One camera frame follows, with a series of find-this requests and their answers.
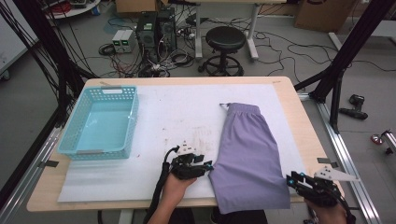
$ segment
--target stool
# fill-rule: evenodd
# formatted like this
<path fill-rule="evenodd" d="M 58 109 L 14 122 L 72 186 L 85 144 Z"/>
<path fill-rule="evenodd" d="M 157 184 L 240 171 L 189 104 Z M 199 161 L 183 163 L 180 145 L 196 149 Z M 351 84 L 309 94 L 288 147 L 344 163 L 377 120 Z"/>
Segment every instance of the stool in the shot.
<path fill-rule="evenodd" d="M 206 60 L 202 66 L 198 67 L 198 72 L 202 73 L 206 70 L 211 77 L 241 77 L 244 75 L 241 64 L 235 58 L 227 55 L 236 53 L 244 47 L 246 37 L 241 31 L 233 27 L 219 26 L 209 30 L 205 39 L 213 51 L 220 51 L 220 55 Z"/>

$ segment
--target plastic basket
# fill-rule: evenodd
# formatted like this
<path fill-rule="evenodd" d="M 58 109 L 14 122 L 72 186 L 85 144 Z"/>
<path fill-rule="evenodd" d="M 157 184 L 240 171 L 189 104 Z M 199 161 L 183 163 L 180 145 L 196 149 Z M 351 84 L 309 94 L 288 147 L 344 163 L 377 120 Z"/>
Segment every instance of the plastic basket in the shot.
<path fill-rule="evenodd" d="M 75 161 L 129 158 L 138 105 L 136 86 L 85 88 L 58 152 Z"/>

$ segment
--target gray floor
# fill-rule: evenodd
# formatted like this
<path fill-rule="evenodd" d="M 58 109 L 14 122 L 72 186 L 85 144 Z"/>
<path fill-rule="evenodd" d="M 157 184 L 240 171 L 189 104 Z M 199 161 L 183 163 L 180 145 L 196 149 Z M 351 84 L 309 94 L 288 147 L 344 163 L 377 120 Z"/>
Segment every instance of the gray floor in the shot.
<path fill-rule="evenodd" d="M 97 50 L 103 44 L 109 43 L 116 33 L 117 27 L 111 26 L 107 20 L 117 16 L 113 5 L 102 4 L 102 15 L 92 16 L 90 13 L 70 18 L 70 24 L 82 47 L 85 57 L 97 75 L 105 74 L 113 69 L 109 66 L 107 59 L 97 59 Z M 125 26 L 135 26 L 127 20 L 113 21 Z M 215 24 L 205 24 L 209 29 Z M 300 45 L 324 45 L 332 47 L 330 38 L 325 33 L 296 29 L 293 26 L 293 18 L 284 17 L 261 17 L 258 19 L 257 31 L 268 32 L 287 38 Z M 64 34 L 72 38 L 70 29 L 65 20 L 60 23 Z M 345 38 L 349 22 L 343 29 Z M 245 76 L 286 76 L 296 84 L 298 80 L 305 80 L 322 71 L 329 65 L 314 63 L 306 56 L 300 56 L 288 51 L 290 42 L 275 36 L 266 34 L 270 38 L 270 43 L 274 49 L 282 50 L 280 63 L 271 63 L 279 59 L 279 53 L 269 47 L 258 47 L 260 61 L 252 62 L 248 58 L 248 48 L 239 50 L 234 57 L 244 66 Z M 263 35 L 258 35 L 256 45 L 268 45 L 268 39 L 262 39 Z M 328 60 L 323 49 L 290 47 L 298 53 L 305 53 L 313 57 L 318 62 Z M 333 58 L 336 52 L 330 50 Z M 204 57 L 212 55 L 211 49 L 204 48 Z M 134 60 L 133 54 L 123 55 L 121 58 L 125 62 Z M 355 60 L 369 61 L 384 69 L 396 69 L 396 47 L 392 42 L 384 37 L 372 37 L 365 44 Z M 203 77 L 205 74 L 197 72 L 198 63 L 189 68 L 178 68 L 171 71 L 172 77 Z M 50 117 L 56 107 L 56 100 L 50 87 L 42 76 L 42 72 L 29 54 L 23 55 L 10 68 L 11 80 L 0 83 L 0 187 L 3 187 L 18 162 L 23 157 L 29 146 L 33 143 L 38 133 Z M 347 101 L 352 94 L 365 97 L 362 110 L 369 115 L 367 120 L 361 121 L 350 117 L 339 116 L 339 129 L 346 143 L 346 147 L 354 161 L 361 179 L 367 188 L 375 208 L 381 218 L 382 223 L 396 223 L 393 215 L 396 207 L 396 165 L 395 156 L 387 156 L 384 151 L 387 146 L 377 146 L 370 141 L 370 136 L 374 133 L 382 133 L 387 129 L 396 127 L 393 118 L 396 110 L 396 103 L 392 100 L 394 88 L 396 87 L 396 72 L 384 72 L 369 63 L 355 62 L 346 70 L 343 79 L 343 89 L 341 94 L 341 107 L 351 108 Z M 306 88 L 306 92 L 312 91 L 316 84 Z M 326 150 L 328 157 L 332 161 L 337 158 L 333 152 L 331 141 L 324 129 L 323 121 L 319 117 L 316 105 L 311 102 L 303 102 L 304 108 L 314 125 L 321 144 Z M 348 185 L 343 184 L 346 191 L 346 198 L 351 206 L 357 206 Z M 83 212 L 60 212 L 60 213 L 29 213 L 23 202 L 20 209 L 10 223 L 96 223 L 96 211 Z M 105 211 L 105 223 L 117 223 L 120 211 Z M 197 223 L 208 222 L 208 208 L 194 209 Z M 303 203 L 294 204 L 290 210 L 266 211 L 270 223 L 303 223 L 308 218 L 306 208 Z M 354 212 L 358 217 L 358 223 L 364 223 L 359 212 Z M 134 223 L 141 223 L 144 216 L 143 211 L 135 212 Z"/>

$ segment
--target lavender shorts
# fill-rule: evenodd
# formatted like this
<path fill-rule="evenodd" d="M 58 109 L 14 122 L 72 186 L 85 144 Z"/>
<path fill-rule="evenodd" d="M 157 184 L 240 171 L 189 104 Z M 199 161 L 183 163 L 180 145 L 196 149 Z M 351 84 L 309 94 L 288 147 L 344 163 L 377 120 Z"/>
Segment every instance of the lavender shorts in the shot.
<path fill-rule="evenodd" d="M 277 144 L 260 109 L 228 106 L 219 156 L 209 174 L 220 212 L 290 208 Z"/>

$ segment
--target metal rail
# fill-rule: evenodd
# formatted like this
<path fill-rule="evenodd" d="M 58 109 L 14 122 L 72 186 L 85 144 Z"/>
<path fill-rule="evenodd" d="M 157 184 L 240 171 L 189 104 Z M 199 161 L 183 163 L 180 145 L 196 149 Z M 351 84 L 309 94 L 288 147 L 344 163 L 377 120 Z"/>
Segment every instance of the metal rail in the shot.
<path fill-rule="evenodd" d="M 299 93 L 299 97 L 301 101 L 306 101 L 309 99 L 309 95 L 307 93 Z M 344 143 L 341 134 L 336 133 L 330 124 L 330 111 L 325 104 L 318 104 L 318 111 L 322 117 L 323 123 L 326 127 L 326 130 L 332 139 L 332 145 L 334 147 L 334 151 L 341 162 L 345 172 L 350 175 L 354 175 L 360 178 L 358 170 L 351 159 L 347 147 Z M 349 183 L 352 187 L 352 190 L 355 194 L 355 197 L 360 205 L 361 211 L 367 221 L 368 224 L 380 224 L 382 223 L 376 209 L 374 207 L 373 201 L 371 200 L 366 187 L 364 187 L 362 181 L 353 181 Z"/>
<path fill-rule="evenodd" d="M 41 176 L 41 173 L 44 170 L 44 167 L 40 164 L 42 164 L 42 162 L 47 162 L 50 154 L 52 153 L 52 150 L 54 149 L 59 139 L 60 134 L 61 129 L 54 128 L 43 147 L 40 148 L 40 151 L 37 153 L 37 156 L 32 161 L 31 165 L 21 178 L 18 186 L 12 191 L 5 206 L 3 206 L 3 209 L 0 211 L 1 224 L 6 224 L 13 218 L 26 196 L 35 186 L 35 183 L 37 182 L 38 178 Z"/>

